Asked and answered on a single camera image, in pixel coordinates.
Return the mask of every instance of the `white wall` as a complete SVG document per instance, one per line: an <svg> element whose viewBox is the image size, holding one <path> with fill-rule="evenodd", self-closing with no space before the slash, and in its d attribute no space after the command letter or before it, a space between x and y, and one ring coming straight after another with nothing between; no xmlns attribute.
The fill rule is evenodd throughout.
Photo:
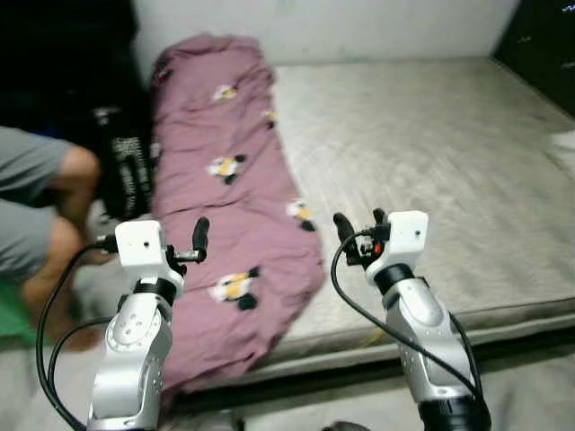
<svg viewBox="0 0 575 431"><path fill-rule="evenodd" d="M274 64L488 55L518 0L135 0L148 76L167 46L202 31L260 39Z"/></svg>

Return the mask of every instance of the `gray mattress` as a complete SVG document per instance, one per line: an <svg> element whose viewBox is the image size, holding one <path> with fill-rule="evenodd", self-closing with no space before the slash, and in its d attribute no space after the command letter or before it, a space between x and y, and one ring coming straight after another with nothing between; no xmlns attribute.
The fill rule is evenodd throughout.
<svg viewBox="0 0 575 431"><path fill-rule="evenodd" d="M554 106L490 60L279 67L275 97L326 268L334 212L363 227L374 207L420 209L430 228L417 273L474 342L575 325L573 182L546 155L549 135L573 125ZM340 274L382 315L360 269ZM245 378L394 356L389 342L328 281Z"/></svg>

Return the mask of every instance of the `person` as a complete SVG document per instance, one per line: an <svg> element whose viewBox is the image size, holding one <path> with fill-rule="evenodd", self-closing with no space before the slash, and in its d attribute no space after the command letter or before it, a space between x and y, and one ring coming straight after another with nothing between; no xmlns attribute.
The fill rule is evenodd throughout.
<svg viewBox="0 0 575 431"><path fill-rule="evenodd" d="M0 127L0 278L20 286L34 326L68 262L92 241L86 217L99 177L98 160L88 150ZM55 195L56 211L31 207L46 190ZM98 253L84 263L103 263ZM68 282L50 309L46 332L53 341L77 324L71 294ZM96 329L83 330L66 348L85 350L98 338Z"/></svg>

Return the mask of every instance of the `green object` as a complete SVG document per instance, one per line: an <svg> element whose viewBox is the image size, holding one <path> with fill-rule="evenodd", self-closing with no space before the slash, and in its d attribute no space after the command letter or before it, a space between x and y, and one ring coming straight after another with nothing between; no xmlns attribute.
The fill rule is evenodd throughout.
<svg viewBox="0 0 575 431"><path fill-rule="evenodd" d="M20 297L20 289L0 281L0 338L18 337L34 343L36 331L30 326Z"/></svg>

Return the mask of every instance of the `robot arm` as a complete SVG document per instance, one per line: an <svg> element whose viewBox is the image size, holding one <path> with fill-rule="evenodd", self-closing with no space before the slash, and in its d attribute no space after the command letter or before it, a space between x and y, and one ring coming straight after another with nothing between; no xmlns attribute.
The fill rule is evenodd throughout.
<svg viewBox="0 0 575 431"><path fill-rule="evenodd" d="M172 305L183 291L182 261L206 258L209 221L201 218L192 250L176 255L156 221L126 222L116 228L122 267L134 292L122 298L104 339L95 377L89 431L153 430L157 425L162 366L172 346Z"/></svg>
<svg viewBox="0 0 575 431"><path fill-rule="evenodd" d="M383 296L388 328L440 358L477 387L464 346L451 330L451 316L424 278L412 273L423 252L428 216L420 211L385 213L374 211L376 226L368 230L370 242L358 249L354 235L342 214L334 216L340 239L348 245L348 264L362 265L367 282ZM398 341L402 368L426 431L477 430L491 428L489 412L483 400L443 366L420 351Z"/></svg>

